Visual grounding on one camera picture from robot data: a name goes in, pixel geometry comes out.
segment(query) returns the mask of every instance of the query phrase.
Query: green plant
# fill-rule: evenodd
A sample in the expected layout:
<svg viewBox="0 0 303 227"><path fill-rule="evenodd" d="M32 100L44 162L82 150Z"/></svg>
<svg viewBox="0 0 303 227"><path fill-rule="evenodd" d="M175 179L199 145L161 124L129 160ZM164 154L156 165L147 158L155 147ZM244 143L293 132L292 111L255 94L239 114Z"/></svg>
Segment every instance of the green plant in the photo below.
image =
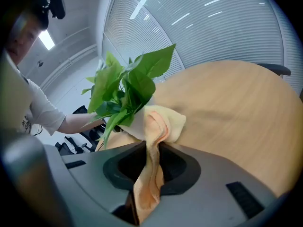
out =
<svg viewBox="0 0 303 227"><path fill-rule="evenodd" d="M130 126L136 112L150 100L156 90L152 79L168 70L175 46L176 44L173 44L140 55L134 62L129 58L126 67L121 66L119 61L107 52L105 65L101 66L95 77L87 78L94 85L84 89L82 94L90 91L88 113L97 113L89 123L110 117L101 137L104 138L105 147L113 128L116 125Z"/></svg>

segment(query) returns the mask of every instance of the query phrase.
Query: hair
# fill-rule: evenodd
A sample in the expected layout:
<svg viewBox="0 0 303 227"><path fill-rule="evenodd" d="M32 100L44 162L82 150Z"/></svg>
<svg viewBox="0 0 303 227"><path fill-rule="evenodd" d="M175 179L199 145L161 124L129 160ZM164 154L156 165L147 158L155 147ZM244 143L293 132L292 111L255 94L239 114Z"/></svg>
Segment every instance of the hair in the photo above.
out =
<svg viewBox="0 0 303 227"><path fill-rule="evenodd" d="M48 28L48 2L47 0L35 0L30 8L30 13L33 14L41 23L42 30Z"/></svg>

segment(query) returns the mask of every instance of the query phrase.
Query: white t-shirt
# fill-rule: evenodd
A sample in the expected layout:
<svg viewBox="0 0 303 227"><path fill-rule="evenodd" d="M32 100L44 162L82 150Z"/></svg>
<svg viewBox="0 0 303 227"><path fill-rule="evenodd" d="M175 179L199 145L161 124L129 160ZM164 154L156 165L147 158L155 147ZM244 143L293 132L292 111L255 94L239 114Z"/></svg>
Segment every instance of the white t-shirt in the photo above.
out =
<svg viewBox="0 0 303 227"><path fill-rule="evenodd" d="M37 123L43 126L48 133L52 135L60 127L66 114L52 105L37 84L28 80L28 85L33 93L33 101L27 109L19 131L30 133L32 125Z"/></svg>

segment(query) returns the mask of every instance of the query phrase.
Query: round wooden table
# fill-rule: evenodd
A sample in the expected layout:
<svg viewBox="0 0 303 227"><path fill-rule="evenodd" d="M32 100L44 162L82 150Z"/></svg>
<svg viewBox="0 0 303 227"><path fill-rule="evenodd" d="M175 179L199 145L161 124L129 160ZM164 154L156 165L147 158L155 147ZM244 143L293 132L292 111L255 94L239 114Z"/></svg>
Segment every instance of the round wooden table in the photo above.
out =
<svg viewBox="0 0 303 227"><path fill-rule="evenodd" d="M154 98L187 117L177 144L228 158L276 196L293 187L303 162L303 104L278 75L253 63L214 61L157 84ZM134 141L112 133L107 148Z"/></svg>

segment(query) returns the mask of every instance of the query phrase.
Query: man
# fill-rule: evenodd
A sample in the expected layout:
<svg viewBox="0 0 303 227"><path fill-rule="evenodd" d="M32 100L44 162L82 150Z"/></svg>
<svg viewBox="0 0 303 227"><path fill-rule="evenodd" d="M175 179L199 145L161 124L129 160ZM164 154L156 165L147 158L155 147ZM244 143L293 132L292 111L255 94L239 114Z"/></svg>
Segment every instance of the man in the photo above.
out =
<svg viewBox="0 0 303 227"><path fill-rule="evenodd" d="M45 13L41 5L34 3L32 8L24 13L26 24L21 32L13 39L9 40L6 50L16 66L28 53L41 31L48 27L48 14ZM50 135L55 131L65 134L75 134L89 130L103 123L102 120L87 124L96 114L64 114L60 112L46 98L39 86L31 80L27 80L33 93L33 101L20 122L20 132L31 132L33 124L42 125Z"/></svg>

